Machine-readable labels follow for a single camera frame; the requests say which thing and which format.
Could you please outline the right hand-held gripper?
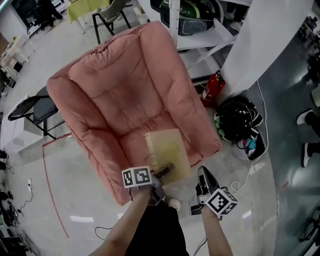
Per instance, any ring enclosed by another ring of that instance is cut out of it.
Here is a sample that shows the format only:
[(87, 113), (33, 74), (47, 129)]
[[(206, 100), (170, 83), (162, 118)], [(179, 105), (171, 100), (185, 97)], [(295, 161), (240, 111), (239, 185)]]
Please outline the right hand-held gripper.
[(198, 184), (196, 195), (188, 202), (190, 215), (200, 215), (207, 206), (218, 217), (228, 215), (237, 205), (238, 200), (226, 187), (220, 188), (214, 175), (205, 167), (197, 170)]

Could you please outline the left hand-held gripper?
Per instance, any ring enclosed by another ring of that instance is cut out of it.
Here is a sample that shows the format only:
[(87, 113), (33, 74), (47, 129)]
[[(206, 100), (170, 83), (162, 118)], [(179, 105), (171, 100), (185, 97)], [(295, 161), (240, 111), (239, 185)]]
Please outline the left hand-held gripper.
[(164, 177), (173, 168), (174, 165), (172, 163), (168, 163), (160, 169), (153, 171), (152, 174), (148, 166), (139, 166), (123, 170), (122, 180), (124, 188), (128, 189), (131, 201), (133, 201), (132, 189), (136, 188), (140, 190), (143, 186), (151, 186), (148, 205), (157, 206), (165, 198), (162, 182), (157, 177)]

